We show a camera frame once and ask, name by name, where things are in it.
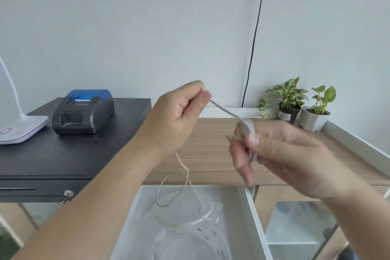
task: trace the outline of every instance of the forearm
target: forearm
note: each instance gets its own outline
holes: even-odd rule
[[[156,159],[136,144],[127,144],[14,260],[109,259],[139,186]]]
[[[358,178],[348,195],[324,201],[360,260],[390,255],[390,204]]]

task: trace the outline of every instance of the hand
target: hand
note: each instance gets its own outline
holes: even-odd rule
[[[343,195],[356,176],[317,139],[284,121],[256,124],[256,134],[245,137],[246,144],[232,141],[229,151],[233,164],[246,185],[254,182],[247,148],[258,154],[258,162],[303,195],[334,198]],[[237,126],[235,135],[241,135]]]
[[[200,80],[162,95],[134,137],[137,147],[154,153],[157,162],[176,153],[210,99]]]

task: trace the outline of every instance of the receipt printer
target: receipt printer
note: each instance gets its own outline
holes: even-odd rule
[[[114,112],[108,90],[72,90],[58,105],[51,125],[58,135],[96,134]]]

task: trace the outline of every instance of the plant pot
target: plant pot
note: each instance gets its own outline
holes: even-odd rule
[[[304,107],[301,111],[301,119],[299,125],[304,130],[309,130],[311,132],[316,132],[322,129],[324,124],[329,118],[330,113],[325,110],[325,115],[318,115],[308,111],[310,107]]]
[[[301,106],[295,106],[292,109],[287,109],[287,107],[282,107],[279,104],[278,117],[281,120],[285,120],[285,121],[288,121],[290,124],[293,124],[300,109],[301,109]]]

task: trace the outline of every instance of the white desk lamp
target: white desk lamp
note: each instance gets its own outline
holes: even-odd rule
[[[17,91],[14,85],[14,82],[9,75],[7,67],[5,66],[2,58],[0,57],[0,63],[3,66],[5,74],[9,82],[11,83],[12,90],[14,91],[14,96],[17,104],[17,109],[19,110],[19,119],[6,125],[3,128],[0,128],[0,145],[2,144],[16,144],[21,143],[33,134],[38,132],[43,128],[48,121],[48,116],[27,116],[22,112],[20,107],[19,97],[17,96]]]

